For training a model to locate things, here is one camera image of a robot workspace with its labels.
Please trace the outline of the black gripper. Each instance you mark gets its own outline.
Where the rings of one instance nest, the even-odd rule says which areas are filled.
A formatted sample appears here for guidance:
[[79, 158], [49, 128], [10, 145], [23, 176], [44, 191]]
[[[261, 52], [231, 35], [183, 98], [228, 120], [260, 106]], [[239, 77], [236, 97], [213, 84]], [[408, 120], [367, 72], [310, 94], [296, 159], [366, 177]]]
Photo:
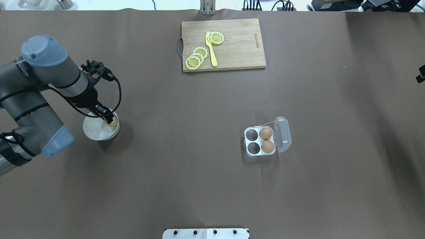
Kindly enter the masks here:
[[110, 123], [114, 116], [111, 109], [100, 103], [95, 88], [90, 88], [82, 94], [71, 97], [71, 104], [78, 109], [88, 109], [92, 115], [83, 114], [89, 118], [102, 118], [103, 121]]

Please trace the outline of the arm black gripper tip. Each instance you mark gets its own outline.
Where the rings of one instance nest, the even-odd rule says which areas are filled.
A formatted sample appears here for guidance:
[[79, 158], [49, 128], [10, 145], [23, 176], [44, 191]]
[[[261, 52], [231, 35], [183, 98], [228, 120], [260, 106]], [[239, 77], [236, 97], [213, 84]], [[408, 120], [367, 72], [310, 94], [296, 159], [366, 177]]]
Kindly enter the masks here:
[[417, 83], [423, 83], [425, 81], [425, 65], [419, 67], [419, 75], [416, 76]]

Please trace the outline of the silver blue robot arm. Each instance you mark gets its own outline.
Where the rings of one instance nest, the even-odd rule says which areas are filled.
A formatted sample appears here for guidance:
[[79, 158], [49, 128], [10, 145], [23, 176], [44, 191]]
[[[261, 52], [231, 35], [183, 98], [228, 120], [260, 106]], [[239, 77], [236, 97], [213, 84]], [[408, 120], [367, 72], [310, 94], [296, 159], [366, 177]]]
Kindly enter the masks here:
[[20, 52], [19, 58], [1, 66], [1, 108], [17, 123], [17, 128], [1, 133], [1, 175], [35, 156], [50, 158], [73, 143], [72, 133], [42, 95], [47, 89], [77, 112], [90, 111], [83, 124], [89, 138], [108, 140], [118, 133], [118, 107], [100, 103], [95, 85], [100, 79], [119, 80], [102, 62], [87, 60], [78, 67], [49, 35], [29, 38]]

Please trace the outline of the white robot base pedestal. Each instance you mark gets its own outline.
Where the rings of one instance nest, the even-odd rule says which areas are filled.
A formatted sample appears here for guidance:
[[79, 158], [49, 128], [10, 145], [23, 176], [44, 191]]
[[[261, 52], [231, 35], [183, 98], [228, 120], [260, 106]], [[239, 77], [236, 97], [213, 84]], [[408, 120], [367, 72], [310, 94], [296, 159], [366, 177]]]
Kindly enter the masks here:
[[163, 239], [250, 239], [246, 228], [166, 229]]

